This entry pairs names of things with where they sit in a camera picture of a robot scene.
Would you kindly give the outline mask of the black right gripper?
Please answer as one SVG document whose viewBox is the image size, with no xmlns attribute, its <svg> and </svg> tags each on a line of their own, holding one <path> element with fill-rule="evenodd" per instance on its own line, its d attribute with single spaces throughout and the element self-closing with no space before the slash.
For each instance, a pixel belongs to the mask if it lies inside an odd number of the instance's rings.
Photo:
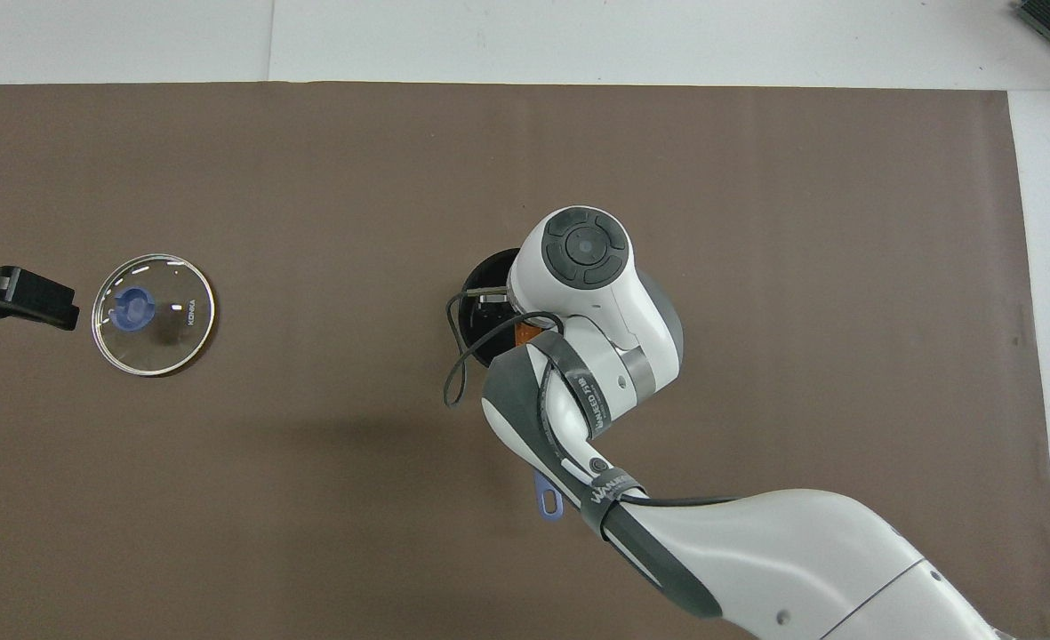
<svg viewBox="0 0 1050 640">
<path fill-rule="evenodd" d="M 514 327 L 517 310 L 507 292 L 479 292 L 475 295 L 475 329 L 491 332 L 507 323 L 501 330 Z"/>
</svg>

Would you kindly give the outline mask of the brown table mat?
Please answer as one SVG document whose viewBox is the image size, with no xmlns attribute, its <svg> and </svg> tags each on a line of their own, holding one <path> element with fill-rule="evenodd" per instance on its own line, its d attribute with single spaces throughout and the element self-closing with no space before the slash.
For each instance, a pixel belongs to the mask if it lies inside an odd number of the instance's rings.
<svg viewBox="0 0 1050 640">
<path fill-rule="evenodd" d="M 463 405 L 445 303 L 594 205 L 685 330 L 597 440 L 654 497 L 813 487 L 1050 636 L 1050 461 L 1004 91 L 0 85 L 0 640 L 747 640 L 663 598 Z M 103 360 L 111 271 L 200 268 L 176 374 Z"/>
</svg>

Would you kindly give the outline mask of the glass lid blue knob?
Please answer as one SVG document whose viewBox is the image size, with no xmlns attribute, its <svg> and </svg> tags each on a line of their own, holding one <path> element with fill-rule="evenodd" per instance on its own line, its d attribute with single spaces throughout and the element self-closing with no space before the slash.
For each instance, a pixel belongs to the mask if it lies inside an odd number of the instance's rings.
<svg viewBox="0 0 1050 640">
<path fill-rule="evenodd" d="M 94 347 L 116 369 L 163 377 L 200 358 L 216 316 L 215 290 L 200 268 L 151 252 L 106 276 L 94 294 L 89 325 Z"/>
</svg>

